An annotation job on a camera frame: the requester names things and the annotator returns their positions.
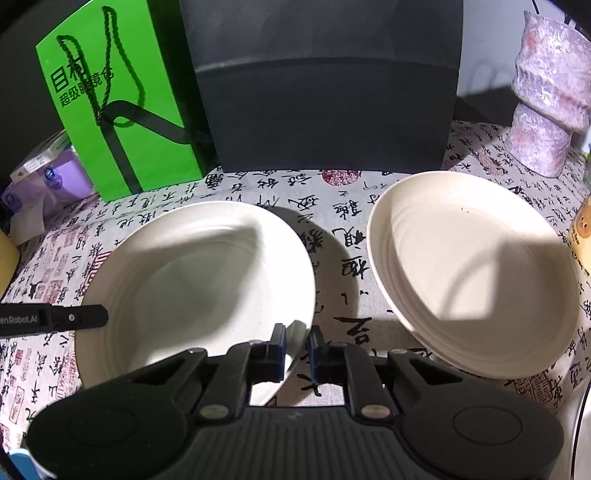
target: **tablecloth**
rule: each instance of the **tablecloth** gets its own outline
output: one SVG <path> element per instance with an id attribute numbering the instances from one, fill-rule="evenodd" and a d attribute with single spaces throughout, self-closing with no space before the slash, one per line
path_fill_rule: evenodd
<path id="1" fill-rule="evenodd" d="M 506 128 L 454 122 L 443 168 L 494 181 L 525 199 L 564 242 L 566 230 L 587 190 L 584 160 L 569 151 L 562 175 L 545 179 L 503 149 Z M 248 202 L 283 218 L 306 246 L 317 284 L 314 322 L 329 341 L 362 345 L 371 355 L 391 348 L 431 352 L 401 326 L 372 275 L 366 249 L 369 213 L 380 194 L 406 175 L 390 171 L 285 170 L 224 173 L 121 200 L 91 197 L 47 223 L 47 233 L 25 244 L 5 302 L 77 305 L 101 263 L 129 234 L 172 209 L 208 200 Z M 580 282 L 579 327 L 569 348 L 548 370 L 501 386 L 558 409 L 591 374 L 591 281 Z M 19 446 L 35 415 L 80 387 L 73 332 L 13 338 L 0 342 L 0 428 L 5 449 Z M 310 381 L 304 353 L 271 404 L 320 405 L 343 401 L 334 385 Z"/>

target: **round black pad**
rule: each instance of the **round black pad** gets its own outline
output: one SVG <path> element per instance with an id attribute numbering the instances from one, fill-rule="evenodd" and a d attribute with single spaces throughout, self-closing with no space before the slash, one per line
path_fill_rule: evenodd
<path id="1" fill-rule="evenodd" d="M 60 480 L 134 480 L 169 465 L 186 436 L 185 416 L 166 390 L 121 383 L 42 410 L 31 423 L 27 445 Z"/>
<path id="2" fill-rule="evenodd" d="M 470 480 L 545 478 L 563 444 L 542 405 L 496 387 L 441 385 L 409 410 L 402 434 L 442 473 Z"/>

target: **yellow bottle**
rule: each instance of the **yellow bottle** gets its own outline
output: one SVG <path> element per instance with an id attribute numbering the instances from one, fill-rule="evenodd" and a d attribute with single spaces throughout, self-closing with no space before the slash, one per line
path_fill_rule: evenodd
<path id="1" fill-rule="evenodd" d="M 591 195 L 585 198 L 570 224 L 569 240 L 577 259 L 591 273 Z"/>

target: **purple package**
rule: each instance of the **purple package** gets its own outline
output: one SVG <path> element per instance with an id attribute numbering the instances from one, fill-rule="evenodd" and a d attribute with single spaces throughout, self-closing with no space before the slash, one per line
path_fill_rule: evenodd
<path id="1" fill-rule="evenodd" d="M 76 151 L 68 146 L 55 159 L 27 172 L 22 180 L 13 181 L 2 194 L 2 202 L 17 213 L 42 201 L 43 218 L 47 219 L 95 193 Z"/>

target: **pink textured vase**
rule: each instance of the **pink textured vase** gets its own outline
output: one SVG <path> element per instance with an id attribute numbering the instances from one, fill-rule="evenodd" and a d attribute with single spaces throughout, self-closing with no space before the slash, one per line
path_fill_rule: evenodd
<path id="1" fill-rule="evenodd" d="M 525 12 L 511 85 L 521 100 L 505 149 L 544 177 L 560 175 L 573 131 L 591 110 L 591 43 L 566 24 Z"/>

